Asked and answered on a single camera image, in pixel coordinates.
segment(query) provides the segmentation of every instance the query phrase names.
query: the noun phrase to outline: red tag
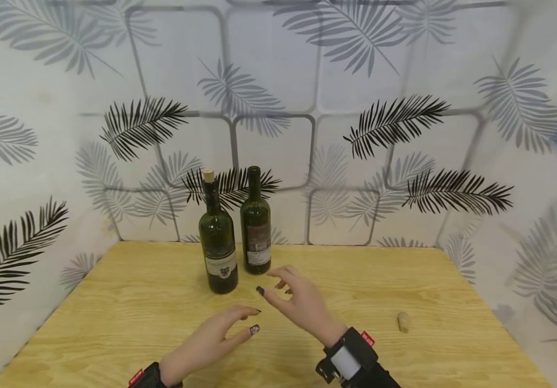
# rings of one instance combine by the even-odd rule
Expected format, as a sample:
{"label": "red tag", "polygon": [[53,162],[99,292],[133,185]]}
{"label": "red tag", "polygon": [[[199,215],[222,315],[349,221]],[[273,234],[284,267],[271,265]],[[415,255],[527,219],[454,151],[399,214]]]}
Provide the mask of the red tag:
{"label": "red tag", "polygon": [[371,338],[371,336],[369,334],[367,334],[366,331],[363,331],[363,334],[361,334],[361,336],[369,344],[370,347],[373,347],[373,344],[375,343],[375,341],[373,340],[373,338]]}
{"label": "red tag", "polygon": [[134,383],[136,383],[136,381],[139,380],[142,375],[143,375],[143,369],[139,369],[139,371],[136,372],[136,375],[132,377],[132,380],[128,381],[128,387],[132,387],[132,385],[134,385]]}

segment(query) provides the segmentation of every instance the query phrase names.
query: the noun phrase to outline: wallpaper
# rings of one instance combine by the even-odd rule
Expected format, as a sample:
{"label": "wallpaper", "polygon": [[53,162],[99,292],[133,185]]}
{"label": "wallpaper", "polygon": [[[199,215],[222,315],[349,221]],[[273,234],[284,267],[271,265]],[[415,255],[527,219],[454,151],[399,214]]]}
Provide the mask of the wallpaper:
{"label": "wallpaper", "polygon": [[[557,2],[0,0],[0,371],[117,240],[435,246],[557,388]],[[236,228],[236,239],[240,240]]]}

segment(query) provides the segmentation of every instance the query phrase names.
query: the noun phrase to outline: left hand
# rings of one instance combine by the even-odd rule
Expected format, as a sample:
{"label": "left hand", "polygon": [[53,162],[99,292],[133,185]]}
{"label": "left hand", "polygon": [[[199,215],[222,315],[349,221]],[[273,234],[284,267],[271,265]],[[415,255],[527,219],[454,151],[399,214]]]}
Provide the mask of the left hand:
{"label": "left hand", "polygon": [[248,306],[230,306],[210,317],[190,335],[180,347],[160,361],[160,376],[167,387],[181,383],[189,374],[217,363],[259,331],[258,324],[242,329],[225,339],[227,331],[238,320],[261,311]]}

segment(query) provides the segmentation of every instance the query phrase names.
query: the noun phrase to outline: hand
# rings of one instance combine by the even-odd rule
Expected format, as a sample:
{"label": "hand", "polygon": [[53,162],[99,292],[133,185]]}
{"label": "hand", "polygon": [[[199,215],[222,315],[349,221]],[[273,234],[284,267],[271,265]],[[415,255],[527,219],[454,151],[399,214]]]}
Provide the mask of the hand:
{"label": "hand", "polygon": [[180,347],[160,361],[160,376],[167,387],[181,383],[189,374],[208,367],[228,355],[259,331],[258,324],[242,329],[225,339],[227,331],[238,320],[258,315],[259,310],[248,306],[230,306],[206,320]]}
{"label": "hand", "polygon": [[286,301],[271,290],[257,287],[258,293],[266,298],[266,301],[296,326],[313,335],[325,347],[330,348],[339,342],[347,331],[347,326],[332,317],[326,308],[324,298],[313,282],[304,278],[297,269],[289,265],[272,269],[268,275],[280,278],[275,288],[283,289],[287,285],[290,288],[287,293],[292,294],[293,297],[290,301]]}

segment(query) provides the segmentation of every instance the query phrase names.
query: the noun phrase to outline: wrist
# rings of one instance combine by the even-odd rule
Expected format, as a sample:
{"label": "wrist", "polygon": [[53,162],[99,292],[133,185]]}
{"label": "wrist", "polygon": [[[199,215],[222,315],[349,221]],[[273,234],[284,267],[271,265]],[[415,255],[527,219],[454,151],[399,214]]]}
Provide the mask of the wrist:
{"label": "wrist", "polygon": [[174,387],[188,377],[190,372],[188,372],[184,360],[185,357],[180,356],[177,350],[174,350],[160,361],[160,380],[165,386]]}
{"label": "wrist", "polygon": [[331,348],[335,345],[347,331],[347,325],[340,320],[331,320],[322,327],[316,338],[325,347]]}

